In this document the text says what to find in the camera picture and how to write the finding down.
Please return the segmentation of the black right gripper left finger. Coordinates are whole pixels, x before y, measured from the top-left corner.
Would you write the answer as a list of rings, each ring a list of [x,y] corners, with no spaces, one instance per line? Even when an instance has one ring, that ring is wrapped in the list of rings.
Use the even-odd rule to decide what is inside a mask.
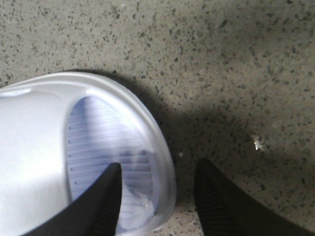
[[[33,164],[21,174],[20,236],[113,236],[122,199],[122,170],[111,163],[73,202],[63,163]]]

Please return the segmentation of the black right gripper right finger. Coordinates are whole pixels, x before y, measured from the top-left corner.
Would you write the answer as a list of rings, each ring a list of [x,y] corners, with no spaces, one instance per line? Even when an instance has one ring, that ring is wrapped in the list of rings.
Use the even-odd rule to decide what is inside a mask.
[[[198,160],[194,201],[206,236],[313,236],[253,199],[209,159]]]

